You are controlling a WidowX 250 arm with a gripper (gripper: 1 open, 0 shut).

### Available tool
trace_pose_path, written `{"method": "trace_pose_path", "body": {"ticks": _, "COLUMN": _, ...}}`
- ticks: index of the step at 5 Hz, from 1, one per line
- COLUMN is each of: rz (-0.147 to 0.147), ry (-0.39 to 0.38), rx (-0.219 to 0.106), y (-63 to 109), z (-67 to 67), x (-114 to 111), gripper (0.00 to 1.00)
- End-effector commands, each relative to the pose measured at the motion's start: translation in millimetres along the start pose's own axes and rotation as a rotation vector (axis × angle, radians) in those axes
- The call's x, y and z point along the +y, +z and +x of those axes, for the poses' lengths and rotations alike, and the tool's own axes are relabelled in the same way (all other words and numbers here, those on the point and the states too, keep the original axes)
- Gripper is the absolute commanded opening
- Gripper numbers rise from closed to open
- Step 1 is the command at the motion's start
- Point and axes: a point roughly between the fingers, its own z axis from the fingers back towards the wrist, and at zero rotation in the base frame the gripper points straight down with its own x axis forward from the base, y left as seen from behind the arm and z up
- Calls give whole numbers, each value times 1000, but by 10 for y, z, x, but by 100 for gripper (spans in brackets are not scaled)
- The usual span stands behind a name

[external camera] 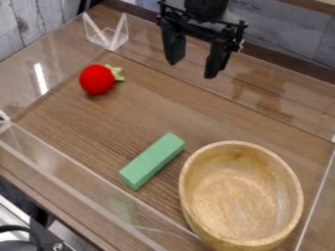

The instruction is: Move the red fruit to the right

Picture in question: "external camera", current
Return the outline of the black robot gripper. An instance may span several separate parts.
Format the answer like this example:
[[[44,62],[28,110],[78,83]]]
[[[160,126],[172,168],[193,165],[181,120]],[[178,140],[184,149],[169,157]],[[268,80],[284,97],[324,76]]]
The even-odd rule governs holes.
[[[243,43],[247,20],[229,10],[229,0],[158,0],[157,25],[165,58],[173,66],[185,55],[185,36],[212,42],[204,77],[215,78]]]

